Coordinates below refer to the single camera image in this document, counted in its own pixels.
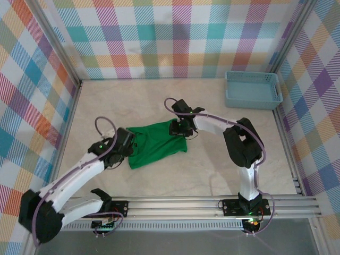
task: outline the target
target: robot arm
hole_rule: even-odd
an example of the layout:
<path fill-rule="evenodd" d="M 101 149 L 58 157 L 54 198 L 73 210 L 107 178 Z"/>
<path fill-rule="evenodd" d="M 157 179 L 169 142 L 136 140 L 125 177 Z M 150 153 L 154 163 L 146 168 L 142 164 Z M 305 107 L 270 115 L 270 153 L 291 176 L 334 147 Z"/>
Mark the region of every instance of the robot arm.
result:
<path fill-rule="evenodd" d="M 113 138 L 106 138 L 94 143 L 86 153 L 68 172 L 50 183 L 38 192 L 28 190 L 21 199 L 19 223 L 32 232 L 33 213 L 38 203 L 45 197 L 38 210 L 36 221 L 37 238 L 41 243 L 46 243 L 54 238 L 62 227 L 68 223 L 97 212 L 110 211 L 111 196 L 100 189 L 94 189 L 86 197 L 69 200 L 90 179 L 100 174 L 105 169 L 120 163 L 125 157 L 133 153 L 131 142 L 134 134 L 123 128 L 117 130 L 117 141 L 112 150 L 100 159 L 94 160 L 107 151 L 112 145 Z M 70 174 L 75 168 L 78 171 Z M 53 192 L 52 187 L 61 179 L 65 180 Z"/>
<path fill-rule="evenodd" d="M 256 189 L 254 176 L 256 164 L 262 157 L 262 150 L 258 142 L 248 132 L 239 127 L 243 126 L 251 130 L 258 137 L 250 121 L 243 118 L 237 121 L 238 126 L 230 124 L 234 121 L 226 123 L 208 117 L 209 113 L 203 108 L 198 107 L 192 110 L 183 99 L 177 101 L 172 108 L 176 113 L 187 113 L 189 115 L 182 116 L 178 114 L 178 121 L 173 121 L 169 127 L 171 135 L 188 137 L 195 130 L 205 130 L 224 137 L 230 158 L 240 167 L 240 208 L 242 208 L 244 214 L 257 210 L 258 204 L 262 200 L 262 195 Z M 69 200 L 91 178 L 114 164 L 122 162 L 125 157 L 133 153 L 132 141 L 134 134 L 119 128 L 116 134 L 117 141 L 112 150 L 104 157 L 95 160 L 112 146 L 113 138 L 110 134 L 114 135 L 110 131 L 104 135 L 102 141 L 92 144 L 81 160 L 59 179 L 38 192 L 29 190 L 22 196 L 19 223 L 30 232 L 32 232 L 33 214 L 38 208 L 38 204 L 44 200 L 38 210 L 35 224 L 37 238 L 41 243 L 46 243 L 53 239 L 62 227 L 74 220 L 93 213 L 110 211 L 112 198 L 100 189 L 92 190 L 86 197 Z M 51 191 L 52 187 L 61 179 L 63 181 Z"/>
<path fill-rule="evenodd" d="M 229 120 L 228 123 L 218 120 L 218 118 L 211 118 L 209 117 L 211 115 L 209 112 L 200 107 L 192 109 L 183 99 L 174 103 L 172 109 L 178 113 L 178 121 L 171 123 L 169 127 L 171 135 L 184 135 L 188 137 L 195 130 L 205 130 L 224 137 L 231 160 L 240 167 L 240 207 L 245 214 L 257 210 L 257 205 L 261 202 L 262 195 L 256 188 L 254 178 L 256 165 L 262 157 L 262 150 L 258 142 L 247 131 L 239 126 L 229 124 L 239 123 L 255 134 L 260 140 L 251 122 L 247 118 L 242 118 L 239 121 Z M 180 113 L 190 113 L 193 115 L 183 116 Z"/>

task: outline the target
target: light blue tray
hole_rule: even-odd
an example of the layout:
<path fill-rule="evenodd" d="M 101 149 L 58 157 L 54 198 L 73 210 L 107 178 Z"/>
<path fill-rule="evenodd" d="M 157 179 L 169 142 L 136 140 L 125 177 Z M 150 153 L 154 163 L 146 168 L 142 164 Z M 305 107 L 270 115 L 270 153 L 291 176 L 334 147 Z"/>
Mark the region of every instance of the light blue tray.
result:
<path fill-rule="evenodd" d="M 275 109 L 282 101 L 282 93 L 275 73 L 225 73 L 227 107 Z"/>

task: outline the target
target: green shirt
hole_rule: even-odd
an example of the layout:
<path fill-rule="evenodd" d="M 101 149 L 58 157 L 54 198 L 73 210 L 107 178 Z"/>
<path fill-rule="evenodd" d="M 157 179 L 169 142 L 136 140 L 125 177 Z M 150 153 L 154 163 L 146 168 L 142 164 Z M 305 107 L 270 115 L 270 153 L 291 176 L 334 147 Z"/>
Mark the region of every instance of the green shirt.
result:
<path fill-rule="evenodd" d="M 171 121 L 127 128 L 136 135 L 133 141 L 133 154 L 129 156 L 131 169 L 158 161 L 178 151 L 187 152 L 184 137 L 169 135 Z"/>

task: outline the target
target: purple cable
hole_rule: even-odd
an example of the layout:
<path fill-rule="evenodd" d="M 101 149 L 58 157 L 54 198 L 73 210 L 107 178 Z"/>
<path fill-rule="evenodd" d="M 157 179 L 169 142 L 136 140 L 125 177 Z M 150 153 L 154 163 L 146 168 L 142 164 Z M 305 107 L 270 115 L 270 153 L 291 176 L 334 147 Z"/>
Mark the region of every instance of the purple cable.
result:
<path fill-rule="evenodd" d="M 99 215 L 107 215 L 107 214 L 113 214 L 113 215 L 119 215 L 121 217 L 121 221 L 119 222 L 119 224 L 111 231 L 107 232 L 106 234 L 103 234 L 103 237 L 106 237 L 108 235 L 111 235 L 113 232 L 115 232 L 115 230 L 117 228 L 119 228 L 119 226 L 121 225 L 121 223 L 123 222 L 124 219 L 124 215 L 120 212 L 116 212 L 116 211 L 111 211 L 111 212 L 97 212 L 95 214 L 89 214 L 88 216 L 99 216 Z"/>
<path fill-rule="evenodd" d="M 215 115 L 210 115 L 210 114 L 205 114 L 205 113 L 177 113 L 173 110 L 171 110 L 169 107 L 167 107 L 166 105 L 166 102 L 169 101 L 169 100 L 173 100 L 175 102 L 177 102 L 177 100 L 175 98 L 172 98 L 172 97 L 168 97 L 164 100 L 164 107 L 171 113 L 173 114 L 176 114 L 176 115 L 182 115 L 182 116 L 190 116 L 190 115 L 196 115 L 196 116 L 204 116 L 204 117 L 210 117 L 210 118 L 214 118 L 216 120 L 219 120 L 219 121 L 222 121 L 224 123 L 227 123 L 227 124 L 232 124 L 232 125 L 235 125 L 235 126 L 238 126 L 244 130 L 246 130 L 255 140 L 256 142 L 259 144 L 259 146 L 261 147 L 261 150 L 263 151 L 263 157 L 262 157 L 262 160 L 260 162 L 258 162 L 257 164 L 255 164 L 254 168 L 255 168 L 255 173 L 254 173 L 254 184 L 255 184 L 255 188 L 257 189 L 257 191 L 262 194 L 263 196 L 270 196 L 270 199 L 272 200 L 273 202 L 273 211 L 270 215 L 270 219 L 267 223 L 267 225 L 262 228 L 261 230 L 257 231 L 256 233 L 261 233 L 263 230 L 265 230 L 269 224 L 271 223 L 271 220 L 273 219 L 273 216 L 274 216 L 274 212 L 275 212 L 275 201 L 274 201 L 274 198 L 271 194 L 269 193 L 264 193 L 262 192 L 259 188 L 258 188 L 258 182 L 257 182 L 257 168 L 258 166 L 262 165 L 266 158 L 267 158 L 267 153 L 266 153 L 266 150 L 265 150 L 265 146 L 263 145 L 263 143 L 260 141 L 260 139 L 251 131 L 249 130 L 247 127 L 237 123 L 237 122 L 233 122 L 233 121 L 228 121 L 228 120 L 225 120 L 224 118 L 221 118 L 221 117 L 218 117 L 218 116 L 215 116 Z"/>
<path fill-rule="evenodd" d="M 209 117 L 209 118 L 214 118 L 218 121 L 222 121 L 224 123 L 227 123 L 227 124 L 231 124 L 231 125 L 235 125 L 235 126 L 238 126 L 244 130 L 247 131 L 247 133 L 249 133 L 255 140 L 256 142 L 259 144 L 261 150 L 263 151 L 263 157 L 262 157 L 262 160 L 260 162 L 258 162 L 256 165 L 255 165 L 255 168 L 262 165 L 266 158 L 267 158 L 267 153 L 266 153 L 266 150 L 265 150 L 265 146 L 263 145 L 263 143 L 260 141 L 260 139 L 251 131 L 249 130 L 247 127 L 237 123 L 237 122 L 233 122 L 233 121 L 228 121 L 224 118 L 221 118 L 221 117 L 218 117 L 218 116 L 215 116 L 215 115 L 210 115 L 210 114 L 206 114 L 206 113 L 177 113 L 173 110 L 171 110 L 167 105 L 166 105 L 166 102 L 169 101 L 169 100 L 174 100 L 177 102 L 176 99 L 172 98 L 172 97 L 168 97 L 164 100 L 164 107 L 171 113 L 173 114 L 176 114 L 176 115 L 182 115 L 182 116 L 192 116 L 192 115 L 196 115 L 196 116 L 203 116 L 203 117 Z"/>
<path fill-rule="evenodd" d="M 98 157 L 90 160 L 90 161 L 87 161 L 85 162 L 84 164 L 82 164 L 80 167 L 77 166 L 76 168 L 72 169 L 70 172 L 68 172 L 66 175 L 64 175 L 57 183 L 55 183 L 52 188 L 47 191 L 47 193 L 43 196 L 43 198 L 39 201 L 38 205 L 37 205 L 37 208 L 36 210 L 34 211 L 34 214 L 33 214 L 33 218 L 32 218 L 32 237 L 33 237 L 33 242 L 34 242 L 34 245 L 35 247 L 39 247 L 39 241 L 37 239 L 37 216 L 38 216 L 38 211 L 41 207 L 41 205 L 43 204 L 43 202 L 46 200 L 46 198 L 52 194 L 54 192 L 54 189 L 56 189 L 58 187 L 58 185 L 60 185 L 66 178 L 68 178 L 69 176 L 71 176 L 72 174 L 74 174 L 76 171 L 78 170 L 82 170 L 84 167 L 88 166 L 89 164 L 92 164 L 93 162 L 97 161 L 98 159 L 104 157 L 106 154 L 108 154 L 112 149 L 113 147 L 115 146 L 116 144 L 116 141 L 117 141 L 117 128 L 115 126 L 115 124 L 113 124 L 113 122 L 108 119 L 107 117 L 104 117 L 104 116 L 99 116 L 95 119 L 95 127 L 98 131 L 98 133 L 101 135 L 101 132 L 98 130 L 97 128 L 97 121 L 99 119 L 104 119 L 104 120 L 107 120 L 113 127 L 114 131 L 115 131 L 115 134 L 114 134 L 114 139 L 113 139 L 113 143 L 111 144 L 110 148 L 108 148 L 103 154 L 99 155 Z"/>
<path fill-rule="evenodd" d="M 273 217 L 274 217 L 274 213 L 275 213 L 275 200 L 273 198 L 273 196 L 269 193 L 265 193 L 265 192 L 262 192 L 259 188 L 258 188 L 258 182 L 257 182 L 257 170 L 255 170 L 255 174 L 254 174 L 254 183 L 255 183 L 255 188 L 257 189 L 257 191 L 262 194 L 262 196 L 270 196 L 270 199 L 271 201 L 273 202 L 273 211 L 271 212 L 271 215 L 270 215 L 270 218 L 269 218 L 269 221 L 267 223 L 266 226 L 264 226 L 262 229 L 258 230 L 256 233 L 261 233 L 262 231 L 264 231 L 268 226 L 269 224 L 271 223 Z"/>

